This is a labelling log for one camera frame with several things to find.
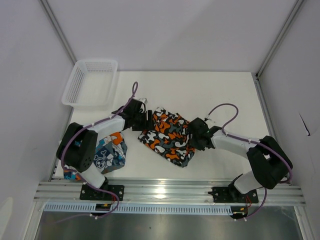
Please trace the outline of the black orange camouflage shorts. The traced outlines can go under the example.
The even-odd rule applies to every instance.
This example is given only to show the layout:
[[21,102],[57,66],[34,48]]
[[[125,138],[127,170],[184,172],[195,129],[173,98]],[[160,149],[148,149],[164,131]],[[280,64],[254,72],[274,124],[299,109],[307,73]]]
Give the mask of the black orange camouflage shorts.
[[179,113],[171,113],[162,107],[153,112],[152,120],[154,129],[142,131],[139,142],[172,164],[187,167],[196,152],[188,145],[192,137],[188,132],[190,122]]

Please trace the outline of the blue orange patterned shorts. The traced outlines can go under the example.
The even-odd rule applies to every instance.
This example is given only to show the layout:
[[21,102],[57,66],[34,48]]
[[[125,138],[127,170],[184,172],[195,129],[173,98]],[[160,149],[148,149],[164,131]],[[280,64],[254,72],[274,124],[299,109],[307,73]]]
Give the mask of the blue orange patterned shorts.
[[125,166],[128,147],[121,132],[100,139],[95,149],[93,163],[105,175]]

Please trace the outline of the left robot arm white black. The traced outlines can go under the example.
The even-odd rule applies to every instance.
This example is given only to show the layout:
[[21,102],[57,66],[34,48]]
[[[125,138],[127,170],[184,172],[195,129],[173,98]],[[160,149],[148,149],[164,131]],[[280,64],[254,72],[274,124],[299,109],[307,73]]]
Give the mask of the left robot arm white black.
[[153,130],[153,111],[146,109],[143,100],[131,99],[127,104],[104,118],[86,126],[71,123],[58,146],[56,157],[62,167],[69,167],[91,186],[91,194],[97,200],[108,196],[107,178],[94,164],[99,141],[116,132]]

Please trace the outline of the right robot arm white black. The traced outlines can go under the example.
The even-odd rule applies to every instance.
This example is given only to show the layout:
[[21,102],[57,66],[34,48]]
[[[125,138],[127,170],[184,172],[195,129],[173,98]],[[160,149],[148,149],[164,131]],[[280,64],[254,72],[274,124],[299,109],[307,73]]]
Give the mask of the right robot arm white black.
[[245,138],[219,126],[208,127],[198,117],[187,125],[187,131],[190,134],[188,144],[197,150],[220,149],[248,160],[251,171],[239,175],[228,185],[228,196],[234,202],[241,201],[252,190],[272,190],[292,173],[292,162],[271,136]]

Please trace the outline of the white plastic basket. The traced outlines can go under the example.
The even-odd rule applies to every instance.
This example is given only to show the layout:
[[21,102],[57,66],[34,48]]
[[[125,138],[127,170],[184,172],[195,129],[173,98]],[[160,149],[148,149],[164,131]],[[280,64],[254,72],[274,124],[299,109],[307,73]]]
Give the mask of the white plastic basket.
[[106,58],[78,60],[69,76],[61,102],[79,110],[106,110],[114,102],[118,62]]

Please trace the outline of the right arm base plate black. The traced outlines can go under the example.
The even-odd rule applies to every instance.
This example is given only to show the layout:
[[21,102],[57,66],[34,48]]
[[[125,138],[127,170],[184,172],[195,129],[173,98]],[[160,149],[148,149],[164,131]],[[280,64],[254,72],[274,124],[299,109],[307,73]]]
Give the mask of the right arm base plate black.
[[212,196],[214,203],[257,204],[259,202],[256,189],[247,193],[240,193],[235,187],[214,186],[207,194]]

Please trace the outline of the right side aluminium rail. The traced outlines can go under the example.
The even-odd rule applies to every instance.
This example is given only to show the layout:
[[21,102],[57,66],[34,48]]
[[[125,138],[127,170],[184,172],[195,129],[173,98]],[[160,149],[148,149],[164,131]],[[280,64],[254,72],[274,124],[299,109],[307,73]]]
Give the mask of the right side aluminium rail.
[[[262,113],[263,113],[263,117],[265,120],[265,124],[268,130],[268,133],[271,137],[273,137],[276,141],[278,141],[277,135],[276,135],[276,131],[275,131],[275,127],[273,125],[272,119],[271,119],[271,114],[267,105],[267,101],[265,98],[265,95],[263,93],[263,89],[262,89],[262,85],[260,83],[260,80],[258,78],[258,74],[257,73],[251,73],[252,79],[253,79],[253,83],[256,89],[256,93],[260,102],[260,106],[262,109]],[[281,180],[281,184],[286,184],[291,186],[292,185],[292,169],[290,169],[290,166],[288,165],[288,163],[280,158],[279,159],[280,162],[286,166],[286,170],[287,170],[287,174],[285,175],[285,177]]]

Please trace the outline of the aluminium mounting rail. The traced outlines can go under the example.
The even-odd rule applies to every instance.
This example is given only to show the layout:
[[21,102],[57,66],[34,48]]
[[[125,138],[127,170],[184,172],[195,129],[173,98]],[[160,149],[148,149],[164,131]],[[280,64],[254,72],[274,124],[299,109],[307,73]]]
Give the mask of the aluminium mounting rail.
[[[212,187],[226,187],[229,180],[187,180],[187,179],[138,179],[110,178],[111,185],[124,186],[124,203],[204,205],[213,203],[208,194]],[[79,202],[82,189],[80,181],[53,179],[41,181],[35,192],[35,202]],[[301,187],[279,184],[268,190],[266,206],[305,206]]]

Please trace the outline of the left aluminium frame post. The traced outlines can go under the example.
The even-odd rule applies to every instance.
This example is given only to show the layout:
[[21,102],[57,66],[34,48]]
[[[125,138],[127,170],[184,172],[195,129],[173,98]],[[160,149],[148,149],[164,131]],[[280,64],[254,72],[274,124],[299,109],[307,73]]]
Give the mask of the left aluminium frame post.
[[44,14],[46,15],[55,35],[57,36],[66,56],[70,60],[70,62],[74,65],[77,62],[77,58],[74,54],[74,51],[72,50],[72,47],[69,44],[69,41],[67,40],[63,29],[61,28],[59,21],[54,13],[54,11],[51,8],[51,5],[48,0],[39,0],[38,1]]

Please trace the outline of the aluminium frame post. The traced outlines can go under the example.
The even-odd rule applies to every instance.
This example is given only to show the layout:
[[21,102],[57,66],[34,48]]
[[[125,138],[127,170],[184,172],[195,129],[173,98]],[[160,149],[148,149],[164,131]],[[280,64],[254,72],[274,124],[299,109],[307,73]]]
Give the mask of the aluminium frame post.
[[306,2],[307,2],[306,0],[295,1],[282,27],[280,28],[278,34],[276,35],[276,38],[274,39],[270,49],[268,50],[266,56],[264,57],[260,67],[258,68],[255,74],[255,77],[257,80],[260,79],[260,77],[262,76],[262,74],[270,64],[271,60],[273,59],[274,55],[278,51],[278,48],[281,46],[283,40],[285,39],[286,35],[290,31],[291,27],[293,26],[296,18],[298,17],[300,11],[302,10]]
[[74,51],[72,50],[72,47],[69,44],[69,41],[67,40],[63,29],[61,28],[59,21],[54,13],[54,11],[51,8],[51,5],[48,0],[39,0],[38,1],[44,14],[46,15],[55,35],[57,36],[66,56],[70,60],[70,62],[74,65],[77,62],[77,58],[74,54]]

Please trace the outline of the right aluminium frame post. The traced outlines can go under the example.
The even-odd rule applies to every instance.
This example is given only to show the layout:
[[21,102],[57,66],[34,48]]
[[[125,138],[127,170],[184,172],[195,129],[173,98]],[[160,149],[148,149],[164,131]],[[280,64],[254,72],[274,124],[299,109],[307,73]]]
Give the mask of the right aluminium frame post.
[[302,10],[306,2],[307,2],[306,0],[295,1],[282,27],[280,28],[278,34],[276,35],[276,38],[274,39],[270,49],[268,50],[266,56],[264,57],[260,67],[258,68],[255,74],[255,77],[257,80],[260,79],[260,77],[262,76],[262,74],[270,64],[271,60],[273,59],[274,55],[278,51],[278,48],[281,46],[283,40],[285,39],[286,35],[290,31],[291,27],[293,26],[296,18],[298,17],[300,11]]

